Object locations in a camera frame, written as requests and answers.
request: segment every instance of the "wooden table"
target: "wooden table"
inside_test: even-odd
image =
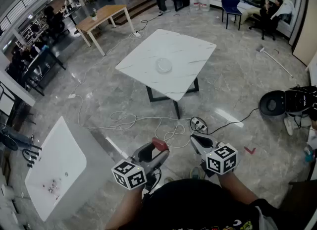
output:
[[[124,4],[121,5],[106,5],[99,10],[97,10],[97,20],[93,20],[91,17],[85,18],[83,21],[81,21],[79,24],[76,25],[76,28],[78,29],[79,33],[81,36],[84,38],[85,42],[87,45],[90,47],[90,43],[86,39],[85,35],[83,34],[82,31],[85,31],[89,34],[90,38],[93,40],[95,43],[96,47],[99,49],[100,53],[105,56],[105,53],[103,52],[102,48],[96,41],[94,35],[92,34],[92,30],[94,30],[97,26],[99,26],[101,23],[105,22],[107,19],[111,20],[111,23],[114,27],[116,27],[114,20],[112,16],[117,14],[118,12],[124,11],[125,16],[127,17],[127,20],[129,22],[129,25],[131,27],[132,33],[135,33],[134,27],[132,25],[132,21],[130,19],[127,6]]]

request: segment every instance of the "tiled floor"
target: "tiled floor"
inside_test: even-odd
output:
[[[134,18],[136,29],[144,24],[141,19],[151,19],[158,13],[154,7]],[[172,12],[148,23],[143,37],[121,42],[104,61],[92,68],[86,81],[78,87],[76,94],[84,99],[80,114],[80,124],[85,127],[111,125],[109,116],[115,111],[126,111],[137,116],[176,117],[172,101],[150,103],[146,88],[141,83],[115,70],[115,66],[136,46],[157,29],[170,30],[205,41],[215,43],[217,48],[198,76],[200,92],[187,94],[179,101],[182,117],[199,116],[209,127],[209,131],[225,125],[230,118],[241,120],[257,108],[261,96],[271,90],[286,90],[300,84],[308,85],[308,74],[304,65],[291,54],[287,40],[277,37],[276,41],[266,37],[261,40],[257,30],[249,30],[249,23],[241,26],[229,22],[228,30],[221,22],[221,10],[211,8],[210,12],[191,12],[184,8],[178,13]],[[128,24],[112,28],[107,25],[98,39],[102,49],[107,52],[119,41],[130,34]],[[279,60],[293,75],[291,78],[283,69],[256,48],[263,44],[266,50]],[[78,81],[93,64],[102,60],[97,48],[90,48],[78,37],[63,54],[67,60],[67,70],[59,70],[56,77],[45,89],[45,96],[35,94],[36,104],[32,108],[36,125],[24,124],[22,131],[35,135],[36,144],[41,145],[55,122],[62,115],[67,121],[76,123],[81,99],[68,99]],[[92,130],[92,134],[105,145],[109,136],[128,155],[139,146],[149,142],[158,125],[157,119],[137,122],[125,131]],[[186,131],[175,135],[169,143],[173,146],[184,145],[191,133],[185,121],[164,120],[158,130],[163,138],[181,123]],[[290,137],[284,127],[282,117],[267,118],[255,111],[243,122],[243,126],[229,125],[214,134],[219,141],[229,142],[240,153],[241,161],[236,175],[259,197],[278,206],[286,190],[287,183],[297,178],[300,171],[307,168],[303,148],[306,144],[307,130],[296,130]],[[253,155],[245,151],[244,146],[256,148]],[[170,149],[170,156],[162,166],[164,176],[175,179],[188,176],[192,167],[198,166],[200,158],[191,145]],[[28,171],[21,154],[11,154],[10,184],[16,192],[27,193],[24,178]],[[28,216],[32,229],[36,230],[81,230],[104,229],[116,205],[120,202],[124,190],[113,181],[107,182],[76,215],[55,223],[43,223],[38,217],[31,201],[17,201],[17,207]]]

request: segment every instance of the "power strip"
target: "power strip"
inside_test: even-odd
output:
[[[207,129],[207,126],[204,125],[201,121],[199,121],[197,118],[192,119],[192,123],[196,130],[199,131],[205,131]]]

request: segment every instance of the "shoe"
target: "shoe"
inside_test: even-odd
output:
[[[189,173],[189,178],[197,180],[203,179],[203,172],[200,168],[194,167]]]
[[[287,130],[287,133],[290,136],[292,136],[293,135],[292,123],[287,117],[284,118],[284,124],[285,124],[286,130]]]
[[[171,177],[166,177],[166,178],[164,179],[164,184],[167,184],[167,183],[172,182],[172,181],[174,181],[173,178],[171,178]]]
[[[169,12],[170,12],[170,10],[161,10],[162,14],[169,13]]]

